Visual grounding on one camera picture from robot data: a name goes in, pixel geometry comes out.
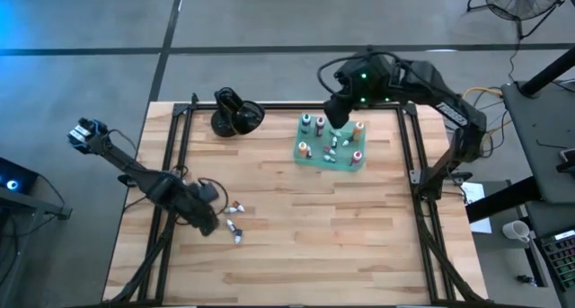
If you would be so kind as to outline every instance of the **concrete floor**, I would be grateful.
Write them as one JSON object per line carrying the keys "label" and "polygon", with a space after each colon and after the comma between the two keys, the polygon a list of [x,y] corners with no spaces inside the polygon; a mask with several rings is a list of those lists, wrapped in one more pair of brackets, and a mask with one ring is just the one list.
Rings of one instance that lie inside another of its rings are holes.
{"label": "concrete floor", "polygon": [[[183,0],[172,45],[515,43],[511,22],[489,11],[465,13],[466,1]],[[160,48],[172,5],[173,0],[0,0],[0,49]],[[573,42],[575,28],[565,24],[574,14],[567,2],[525,43]],[[515,78],[529,78],[562,52],[520,51]],[[509,81],[510,50],[398,53],[433,62],[456,92]],[[187,101],[196,92],[206,101],[216,89],[231,86],[246,99],[325,100],[315,69],[342,55],[348,54],[171,56],[158,99]],[[1,155],[49,177],[74,209],[69,221],[35,233],[13,306],[100,301],[126,189],[104,160],[72,149],[66,132],[87,117],[137,140],[157,64],[157,55],[0,57]],[[485,96],[479,104],[494,99]],[[494,119],[503,111],[500,105],[486,113]],[[517,181],[530,175],[512,125],[492,158],[462,170],[473,172],[476,180]],[[534,290],[514,281],[517,274],[529,274],[526,260],[509,260],[522,253],[478,252],[490,299],[558,306],[552,289]]]}

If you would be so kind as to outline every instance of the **black fan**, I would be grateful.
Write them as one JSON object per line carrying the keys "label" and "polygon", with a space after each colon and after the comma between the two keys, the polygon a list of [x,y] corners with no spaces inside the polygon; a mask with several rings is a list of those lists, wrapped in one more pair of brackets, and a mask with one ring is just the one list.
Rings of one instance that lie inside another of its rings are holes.
{"label": "black fan", "polygon": [[[500,18],[517,22],[520,40],[537,30],[555,8],[563,3],[562,0],[485,0],[485,5],[471,7],[471,1],[467,2],[467,12],[487,7]],[[542,20],[527,35],[523,35],[521,21],[530,20],[544,13],[546,15]]]}

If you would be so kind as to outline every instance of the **wooden table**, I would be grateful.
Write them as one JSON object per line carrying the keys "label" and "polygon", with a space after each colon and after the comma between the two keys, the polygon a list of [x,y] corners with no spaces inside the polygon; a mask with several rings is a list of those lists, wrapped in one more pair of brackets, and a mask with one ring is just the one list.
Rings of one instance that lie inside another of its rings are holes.
{"label": "wooden table", "polygon": [[[161,168],[172,108],[171,102],[150,105],[137,156],[148,168]],[[427,107],[418,112],[433,164],[447,149],[443,120]],[[231,201],[245,206],[245,213],[231,216],[243,240],[234,245],[225,224],[209,237],[177,226],[164,304],[429,303],[396,114],[353,112],[351,119],[367,125],[366,165],[332,172],[294,163],[301,113],[268,110],[257,130],[228,139],[211,131],[211,111],[194,113],[185,179],[218,180]],[[182,125],[179,130],[172,163]],[[417,154],[411,131],[410,138]],[[131,190],[127,203],[141,196]],[[438,211],[449,258],[487,297],[462,199],[445,195]],[[152,212],[143,201],[124,214],[103,299],[117,294],[142,262]],[[436,261],[434,269],[445,298]]]}

